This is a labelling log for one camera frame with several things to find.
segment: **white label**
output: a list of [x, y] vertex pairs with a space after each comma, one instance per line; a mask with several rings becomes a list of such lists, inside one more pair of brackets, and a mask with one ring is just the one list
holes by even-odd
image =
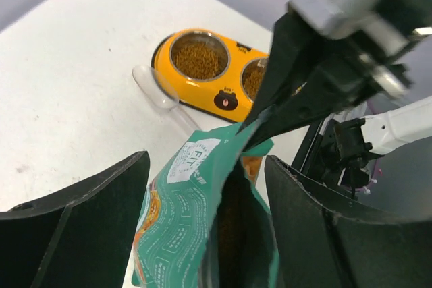
[[188, 181], [220, 141], [217, 138], [206, 138], [197, 142], [186, 142], [169, 169], [167, 183]]

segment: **green bag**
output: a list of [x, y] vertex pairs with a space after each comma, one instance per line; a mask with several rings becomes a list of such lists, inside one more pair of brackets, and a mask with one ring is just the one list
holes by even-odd
[[[270, 211], [241, 159], [271, 149], [267, 140], [244, 152], [264, 119], [261, 114], [239, 133], [239, 123], [195, 131], [154, 178], [133, 244], [134, 285], [275, 287], [279, 254]], [[231, 203], [233, 195], [238, 199]], [[229, 231], [241, 234], [236, 240], [221, 236], [230, 223], [241, 226]]]

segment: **black bear logo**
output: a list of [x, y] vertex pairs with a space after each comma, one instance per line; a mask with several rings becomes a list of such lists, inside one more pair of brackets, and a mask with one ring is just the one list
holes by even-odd
[[215, 105], [224, 111], [233, 111], [238, 105], [236, 94], [228, 94], [223, 90], [219, 90], [219, 94], [215, 97]]

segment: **scoop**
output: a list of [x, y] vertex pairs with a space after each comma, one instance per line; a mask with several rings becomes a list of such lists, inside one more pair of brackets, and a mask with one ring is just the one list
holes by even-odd
[[201, 127], [179, 105], [180, 98], [174, 87], [157, 70], [137, 65], [132, 70], [132, 76], [151, 107], [159, 115], [169, 115], [188, 135]]

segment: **green plastic bag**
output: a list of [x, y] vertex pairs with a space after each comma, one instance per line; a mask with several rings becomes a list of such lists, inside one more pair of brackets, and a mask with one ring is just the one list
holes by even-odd
[[218, 288], [218, 207], [227, 179], [243, 183], [245, 230], [232, 287], [274, 287], [279, 267], [271, 215], [247, 180], [242, 156], [265, 156], [267, 140], [243, 152], [263, 118], [237, 134], [240, 124], [195, 131], [150, 184], [133, 244], [134, 277], [140, 287]]

